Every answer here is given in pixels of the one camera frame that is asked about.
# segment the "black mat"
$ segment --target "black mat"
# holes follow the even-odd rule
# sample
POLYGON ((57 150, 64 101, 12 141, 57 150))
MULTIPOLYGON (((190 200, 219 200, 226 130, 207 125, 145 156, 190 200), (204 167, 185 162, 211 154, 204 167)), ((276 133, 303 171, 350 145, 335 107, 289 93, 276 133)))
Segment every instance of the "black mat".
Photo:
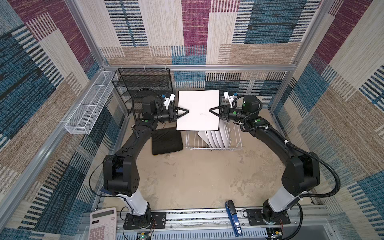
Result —
POLYGON ((156 130, 152 135, 152 154, 159 155, 183 150, 180 131, 176 127, 156 130))

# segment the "stacked plate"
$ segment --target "stacked plate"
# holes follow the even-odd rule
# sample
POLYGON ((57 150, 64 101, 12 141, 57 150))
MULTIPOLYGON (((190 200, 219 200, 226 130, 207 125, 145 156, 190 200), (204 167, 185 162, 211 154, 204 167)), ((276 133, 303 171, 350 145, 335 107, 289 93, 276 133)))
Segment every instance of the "stacked plate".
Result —
POLYGON ((219 120, 218 131, 199 131, 198 135, 207 143, 210 148, 228 148, 229 132, 227 124, 223 120, 219 120))

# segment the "calculator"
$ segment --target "calculator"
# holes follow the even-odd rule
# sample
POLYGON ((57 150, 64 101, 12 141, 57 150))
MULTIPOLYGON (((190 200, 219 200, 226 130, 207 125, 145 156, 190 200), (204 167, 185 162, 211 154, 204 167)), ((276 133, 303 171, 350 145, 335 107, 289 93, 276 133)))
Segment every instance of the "calculator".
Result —
POLYGON ((116 240, 116 208, 110 207, 91 213, 88 240, 116 240))

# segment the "square white plate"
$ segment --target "square white plate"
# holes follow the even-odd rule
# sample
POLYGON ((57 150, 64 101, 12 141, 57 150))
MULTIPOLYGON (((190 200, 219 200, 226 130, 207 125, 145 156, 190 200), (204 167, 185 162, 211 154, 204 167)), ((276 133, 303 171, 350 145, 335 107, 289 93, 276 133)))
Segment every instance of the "square white plate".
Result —
POLYGON ((189 113, 177 120, 176 129, 182 131, 217 131, 219 118, 209 112, 219 106, 219 91, 179 91, 179 107, 189 113))

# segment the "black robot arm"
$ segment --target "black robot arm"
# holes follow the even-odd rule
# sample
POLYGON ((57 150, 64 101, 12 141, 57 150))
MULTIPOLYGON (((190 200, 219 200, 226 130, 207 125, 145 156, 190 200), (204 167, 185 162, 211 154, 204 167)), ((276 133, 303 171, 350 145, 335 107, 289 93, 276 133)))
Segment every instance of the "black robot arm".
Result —
POLYGON ((265 143, 286 166, 281 178, 284 189, 280 191, 286 196, 272 197, 264 204, 270 207, 269 203, 273 202, 273 206, 270 207, 272 212, 289 209, 303 197, 330 197, 339 191, 340 179, 326 162, 322 161, 315 153, 306 152, 290 143, 266 119, 259 116, 262 103, 256 96, 237 96, 231 92, 224 93, 224 96, 230 104, 211 108, 210 112, 222 120, 233 120, 235 124, 240 124, 243 132, 249 132, 253 137, 265 143), (219 109, 219 113, 213 112, 215 109, 219 109), (309 194, 307 193, 309 190, 320 184, 319 163, 331 172, 335 178, 335 187, 326 194, 309 194), (275 201, 279 198, 286 198, 287 201, 275 201))
MULTIPOLYGON (((164 102, 169 96, 163 96, 164 102)), ((174 122, 189 111, 175 107, 173 102, 166 103, 166 107, 156 105, 155 97, 144 97, 142 101, 142 118, 137 119, 131 128, 133 133, 127 142, 114 155, 107 155, 104 160, 104 188, 113 195, 124 194, 128 197, 136 192, 139 186, 139 172, 136 159, 144 144, 156 130, 157 122, 174 122), (185 111, 178 115, 178 110, 185 111)))

